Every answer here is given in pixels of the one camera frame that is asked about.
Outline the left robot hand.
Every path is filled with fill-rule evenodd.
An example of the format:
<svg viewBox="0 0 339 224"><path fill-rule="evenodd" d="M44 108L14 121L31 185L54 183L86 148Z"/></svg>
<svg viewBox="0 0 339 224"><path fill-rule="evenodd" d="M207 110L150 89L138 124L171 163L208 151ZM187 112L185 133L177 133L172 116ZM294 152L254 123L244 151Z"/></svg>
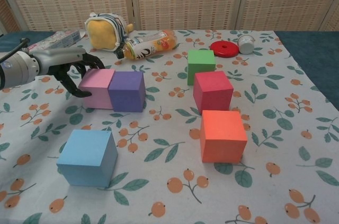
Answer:
<svg viewBox="0 0 339 224"><path fill-rule="evenodd" d="M38 50L33 53L33 56L39 64L39 76L54 76L71 95L79 98L89 97L92 94L77 87L68 75L71 66L74 66L82 77L86 74L87 66L91 69L105 68L100 58L79 47Z"/></svg>

